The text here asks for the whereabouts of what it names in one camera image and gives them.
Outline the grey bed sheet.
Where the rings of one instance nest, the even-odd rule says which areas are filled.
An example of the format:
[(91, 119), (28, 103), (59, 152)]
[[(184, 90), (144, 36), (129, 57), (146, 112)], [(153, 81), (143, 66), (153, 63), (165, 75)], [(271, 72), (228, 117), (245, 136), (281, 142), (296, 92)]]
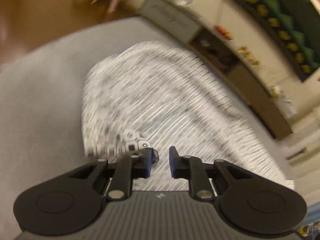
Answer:
[(213, 204), (191, 198), (188, 188), (132, 187), (129, 198), (109, 202), (91, 225), (68, 235), (21, 230), (13, 211), (21, 193), (86, 164), (108, 161), (85, 155), (85, 80), (98, 62), (143, 42), (181, 48), (143, 20), (129, 18), (69, 35), (1, 71), (1, 239), (298, 239), (297, 231), (241, 232), (227, 224)]

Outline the dark framed wall picture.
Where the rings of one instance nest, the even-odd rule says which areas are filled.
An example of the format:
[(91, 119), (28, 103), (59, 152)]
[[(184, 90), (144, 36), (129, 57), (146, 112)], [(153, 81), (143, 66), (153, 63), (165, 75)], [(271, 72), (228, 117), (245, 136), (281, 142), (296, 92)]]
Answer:
[(233, 0), (272, 38), (300, 81), (319, 68), (319, 13), (310, 0)]

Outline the orange fruit plate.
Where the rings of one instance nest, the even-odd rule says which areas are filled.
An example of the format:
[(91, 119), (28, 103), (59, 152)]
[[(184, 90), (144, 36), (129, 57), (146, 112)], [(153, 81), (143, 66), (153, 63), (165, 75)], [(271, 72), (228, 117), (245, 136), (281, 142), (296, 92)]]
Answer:
[(232, 41), (233, 40), (233, 35), (227, 30), (225, 29), (223, 26), (221, 25), (215, 25), (214, 26), (215, 31), (217, 31), (221, 37), (223, 37), (225, 40), (227, 41)]

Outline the white black patterned garment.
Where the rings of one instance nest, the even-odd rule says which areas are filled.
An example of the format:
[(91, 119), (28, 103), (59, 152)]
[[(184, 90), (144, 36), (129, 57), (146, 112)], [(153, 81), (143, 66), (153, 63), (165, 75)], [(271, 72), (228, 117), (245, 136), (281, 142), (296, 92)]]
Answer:
[(135, 44), (88, 72), (82, 136), (85, 155), (110, 162), (154, 149), (151, 176), (135, 180), (136, 190), (187, 190), (186, 180), (171, 176), (171, 146), (204, 163), (223, 159), (295, 187), (204, 63), (161, 42)]

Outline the long low TV cabinet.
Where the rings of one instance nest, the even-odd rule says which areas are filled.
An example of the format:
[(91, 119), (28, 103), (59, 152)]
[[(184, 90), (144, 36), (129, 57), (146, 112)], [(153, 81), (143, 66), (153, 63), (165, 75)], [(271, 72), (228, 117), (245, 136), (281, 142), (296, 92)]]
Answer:
[(292, 129), (276, 106), (267, 85), (226, 42), (187, 9), (169, 0), (144, 0), (139, 12), (195, 53), (212, 72), (221, 77), (258, 117), (272, 137), (283, 140), (291, 135)]

